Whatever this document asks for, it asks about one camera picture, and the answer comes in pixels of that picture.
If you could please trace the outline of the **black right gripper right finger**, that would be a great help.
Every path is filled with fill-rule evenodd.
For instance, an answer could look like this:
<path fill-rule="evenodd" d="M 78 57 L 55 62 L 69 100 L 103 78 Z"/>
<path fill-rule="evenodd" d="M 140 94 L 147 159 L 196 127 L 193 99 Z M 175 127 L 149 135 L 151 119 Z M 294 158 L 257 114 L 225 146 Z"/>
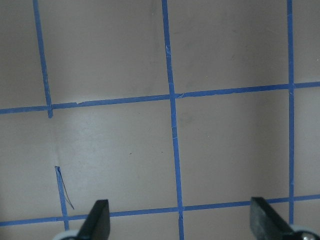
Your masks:
<path fill-rule="evenodd" d="M 250 200 L 250 229 L 256 240 L 291 240 L 293 229 L 263 197 Z"/>

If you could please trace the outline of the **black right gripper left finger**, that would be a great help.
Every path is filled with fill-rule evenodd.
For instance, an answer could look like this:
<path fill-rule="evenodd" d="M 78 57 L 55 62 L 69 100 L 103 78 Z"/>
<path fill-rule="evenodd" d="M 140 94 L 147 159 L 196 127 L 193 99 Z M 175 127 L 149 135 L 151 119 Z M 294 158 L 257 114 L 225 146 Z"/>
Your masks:
<path fill-rule="evenodd" d="M 97 200 L 76 235 L 77 240 L 107 240 L 110 236 L 111 221 L 109 201 Z"/>

